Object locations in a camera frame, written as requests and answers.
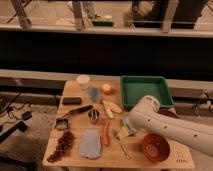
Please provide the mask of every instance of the glass panel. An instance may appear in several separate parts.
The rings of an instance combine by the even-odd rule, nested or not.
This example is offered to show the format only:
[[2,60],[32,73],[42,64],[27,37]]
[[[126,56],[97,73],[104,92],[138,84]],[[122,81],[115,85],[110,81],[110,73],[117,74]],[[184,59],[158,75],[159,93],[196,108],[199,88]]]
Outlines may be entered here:
[[9,24],[15,14],[10,0],[0,0],[0,24]]
[[194,27],[195,30],[213,31],[213,0],[207,1]]
[[32,25],[73,26],[73,12],[69,9],[67,1],[30,0],[24,9]]
[[179,0],[172,27],[213,30],[213,0]]
[[[22,2],[22,7],[24,9],[24,12],[26,14],[26,18],[29,18],[30,20],[33,20],[33,22],[35,20],[42,20],[42,16],[40,15],[40,13],[36,10],[38,7],[38,1],[37,0],[20,0]],[[20,11],[20,7],[13,5],[13,8],[16,8],[16,11]],[[15,12],[14,17],[12,17],[9,21],[10,24],[19,24],[19,19],[18,16]]]
[[91,26],[161,27],[162,13],[156,8],[158,6],[156,1],[93,1],[90,3],[94,8]]

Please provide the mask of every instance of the knife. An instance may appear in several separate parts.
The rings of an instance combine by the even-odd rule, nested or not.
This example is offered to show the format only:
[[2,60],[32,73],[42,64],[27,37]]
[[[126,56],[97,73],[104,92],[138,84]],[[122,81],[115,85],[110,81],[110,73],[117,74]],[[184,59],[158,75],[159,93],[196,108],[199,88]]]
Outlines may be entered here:
[[85,111],[88,111],[90,109],[92,109],[92,105],[87,105],[87,106],[83,106],[83,107],[80,107],[80,108],[77,108],[77,109],[73,109],[73,110],[70,110],[68,113],[66,113],[64,117],[66,117],[67,115],[73,115],[73,114],[77,114],[77,113],[83,113]]

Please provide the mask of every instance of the green tray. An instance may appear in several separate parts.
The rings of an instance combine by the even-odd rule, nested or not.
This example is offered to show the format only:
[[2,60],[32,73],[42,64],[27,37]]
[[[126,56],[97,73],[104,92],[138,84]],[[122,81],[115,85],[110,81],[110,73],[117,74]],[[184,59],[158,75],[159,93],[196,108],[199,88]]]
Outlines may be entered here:
[[125,109],[131,109],[145,95],[152,95],[161,108],[174,107],[165,78],[161,76],[121,76],[121,96]]
[[101,20],[92,20],[93,26],[107,26],[112,27],[114,23],[112,21],[101,21]]

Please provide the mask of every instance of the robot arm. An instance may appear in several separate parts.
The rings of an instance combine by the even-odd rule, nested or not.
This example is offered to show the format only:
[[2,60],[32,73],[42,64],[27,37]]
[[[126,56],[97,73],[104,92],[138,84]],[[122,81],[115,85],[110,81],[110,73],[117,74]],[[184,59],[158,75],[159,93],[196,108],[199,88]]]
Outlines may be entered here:
[[144,96],[125,119],[127,131],[144,128],[213,156],[213,127],[157,114],[159,101]]

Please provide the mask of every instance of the brown bowl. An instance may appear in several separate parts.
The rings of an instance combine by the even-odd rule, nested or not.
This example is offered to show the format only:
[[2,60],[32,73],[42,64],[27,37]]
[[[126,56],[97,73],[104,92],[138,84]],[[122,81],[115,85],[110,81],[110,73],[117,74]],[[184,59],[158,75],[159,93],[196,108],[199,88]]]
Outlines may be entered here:
[[144,155],[152,162],[166,160],[170,154],[167,140],[158,134],[147,134],[142,141]]

